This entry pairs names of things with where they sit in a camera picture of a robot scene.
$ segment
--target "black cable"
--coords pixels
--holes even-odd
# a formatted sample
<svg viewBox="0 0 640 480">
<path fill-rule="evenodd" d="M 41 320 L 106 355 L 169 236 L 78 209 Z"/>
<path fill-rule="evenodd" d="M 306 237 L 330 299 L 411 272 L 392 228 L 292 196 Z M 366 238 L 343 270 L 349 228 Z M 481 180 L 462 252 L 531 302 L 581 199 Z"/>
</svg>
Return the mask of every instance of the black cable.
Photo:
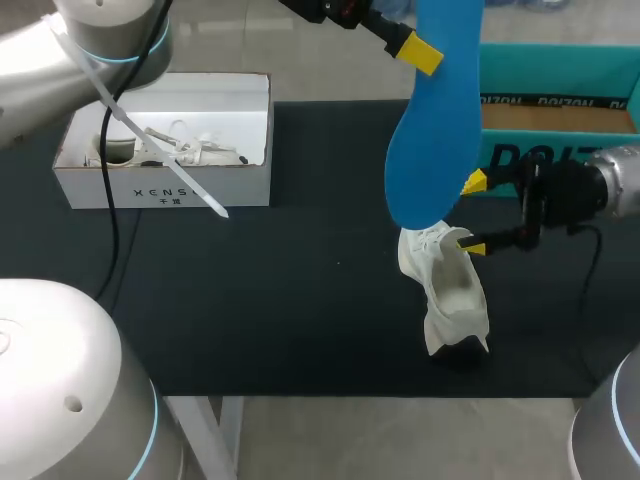
<svg viewBox="0 0 640 480">
<path fill-rule="evenodd" d="M 584 279 L 584 283 L 582 284 L 580 297 L 578 298 L 578 310 L 576 315 L 576 328 L 578 332 L 585 329 L 585 311 L 587 308 L 587 297 L 589 294 L 589 289 L 591 288 L 591 281 L 593 280 L 593 276 L 595 275 L 598 265 L 600 263 L 600 257 L 602 255 L 602 245 L 603 245 L 602 232 L 598 227 L 594 227 L 593 225 L 572 225 L 567 228 L 567 233 L 570 236 L 577 235 L 582 232 L 592 232 L 595 235 L 596 248 L 595 248 L 595 251 L 593 252 L 591 266 L 589 267 L 587 276 Z M 585 358 L 585 355 L 582 349 L 581 336 L 578 337 L 578 357 L 580 358 L 580 362 L 582 363 L 582 366 L 585 372 L 589 376 L 589 381 L 594 387 L 597 387 L 600 384 L 600 381 L 598 377 L 591 370 L 591 367 L 589 367 L 589 363 Z"/>
<path fill-rule="evenodd" d="M 158 35 L 162 27 L 165 24 L 167 16 L 169 14 L 169 9 L 173 4 L 173 0 L 165 0 L 160 12 L 158 13 L 158 18 L 156 19 L 155 24 L 151 29 L 151 34 L 147 39 L 142 53 L 134 63 L 133 67 L 129 71 L 128 75 L 122 82 L 122 84 L 116 89 L 113 99 L 114 101 L 120 100 L 122 94 L 129 88 L 131 82 L 136 78 L 140 69 L 144 65 L 144 62 L 149 57 L 149 53 L 151 49 L 156 43 Z M 107 111 L 104 114 L 104 118 L 102 119 L 102 128 L 100 130 L 100 166 L 102 167 L 102 179 L 104 181 L 104 189 L 107 194 L 107 203 L 109 204 L 109 214 L 111 217 L 111 233 L 113 235 L 113 248 L 111 251 L 111 264 L 109 265 L 109 270 L 107 271 L 107 276 L 105 277 L 102 286 L 98 290 L 98 294 L 96 295 L 96 300 L 98 300 L 104 294 L 105 290 L 111 283 L 111 279 L 113 278 L 113 274 L 116 270 L 116 264 L 118 263 L 118 256 L 120 255 L 120 229 L 118 228 L 118 217 L 116 215 L 116 207 L 113 202 L 113 192 L 111 191 L 111 181 L 109 179 L 109 168 L 107 165 L 107 131 L 109 130 L 109 121 L 111 120 L 112 115 L 111 108 L 107 108 Z"/>
</svg>

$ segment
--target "white shoe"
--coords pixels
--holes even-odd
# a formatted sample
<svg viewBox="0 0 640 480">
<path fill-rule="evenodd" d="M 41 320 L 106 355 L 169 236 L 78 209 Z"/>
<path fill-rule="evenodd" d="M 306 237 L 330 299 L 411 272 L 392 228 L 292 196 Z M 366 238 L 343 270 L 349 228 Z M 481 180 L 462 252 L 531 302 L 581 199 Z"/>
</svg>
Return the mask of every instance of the white shoe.
<svg viewBox="0 0 640 480">
<path fill-rule="evenodd" d="M 469 254 L 458 248 L 468 237 L 464 228 L 438 222 L 426 230 L 402 229 L 398 263 L 402 273 L 424 286 L 429 309 L 424 335 L 429 355 L 443 345 L 476 336 L 489 351 L 489 315 L 484 290 Z"/>
</svg>

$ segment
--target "blue light ring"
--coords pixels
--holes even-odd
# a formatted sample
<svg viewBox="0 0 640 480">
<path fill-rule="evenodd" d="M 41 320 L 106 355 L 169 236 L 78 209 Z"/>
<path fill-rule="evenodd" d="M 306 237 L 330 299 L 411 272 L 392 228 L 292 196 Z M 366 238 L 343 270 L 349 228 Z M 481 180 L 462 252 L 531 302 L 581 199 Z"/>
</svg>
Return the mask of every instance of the blue light ring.
<svg viewBox="0 0 640 480">
<path fill-rule="evenodd" d="M 149 50 L 149 55 L 151 55 L 153 52 L 155 52 L 160 45 L 162 45 L 162 42 L 164 42 L 165 38 L 167 38 L 167 35 L 169 34 L 169 21 L 167 20 L 167 27 L 164 29 L 164 33 L 162 34 L 162 37 L 160 37 L 160 40 L 158 40 L 156 42 L 156 44 L 151 48 L 151 50 Z M 131 63 L 131 62 L 135 62 L 137 61 L 140 57 L 131 57 L 131 58 L 123 58 L 123 59 L 111 59 L 111 58 L 103 58 L 103 57 L 99 57 L 98 55 L 94 55 L 91 52 L 87 52 L 84 48 L 80 47 L 79 48 L 86 53 L 87 55 L 89 55 L 91 58 L 98 60 L 99 62 L 103 62 L 103 63 L 116 63 L 116 64 L 123 64 L 123 63 Z"/>
</svg>

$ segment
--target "blue foam insole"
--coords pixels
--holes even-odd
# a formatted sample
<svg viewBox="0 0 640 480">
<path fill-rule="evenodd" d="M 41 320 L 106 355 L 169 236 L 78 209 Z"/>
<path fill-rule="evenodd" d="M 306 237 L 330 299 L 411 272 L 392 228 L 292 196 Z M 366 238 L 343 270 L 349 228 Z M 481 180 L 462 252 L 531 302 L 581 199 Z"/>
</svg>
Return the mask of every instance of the blue foam insole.
<svg viewBox="0 0 640 480">
<path fill-rule="evenodd" d="M 484 0 L 418 0 L 418 36 L 444 59 L 431 77 L 417 71 L 389 145 L 385 190 L 401 227 L 420 230 L 442 220 L 477 164 L 483 8 Z"/>
</svg>

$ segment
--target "black table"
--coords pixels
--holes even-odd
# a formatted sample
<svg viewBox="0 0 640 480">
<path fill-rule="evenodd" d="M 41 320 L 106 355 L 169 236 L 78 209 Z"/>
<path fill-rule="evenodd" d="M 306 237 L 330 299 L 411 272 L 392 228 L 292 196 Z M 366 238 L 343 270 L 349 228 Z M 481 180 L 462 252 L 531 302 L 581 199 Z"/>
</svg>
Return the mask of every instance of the black table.
<svg viewBox="0 0 640 480">
<path fill-rule="evenodd" d="M 397 266 L 386 147 L 405 102 L 277 104 L 272 207 L 119 211 L 123 254 L 103 305 L 165 395 L 580 397 L 640 341 L 640 219 L 547 232 L 533 254 L 476 260 L 491 355 L 470 340 L 431 359 L 421 287 Z M 62 125 L 0 153 L 2 277 L 95 293 L 106 211 L 71 210 L 51 163 Z M 451 224 L 518 221 L 513 199 L 463 199 Z"/>
</svg>

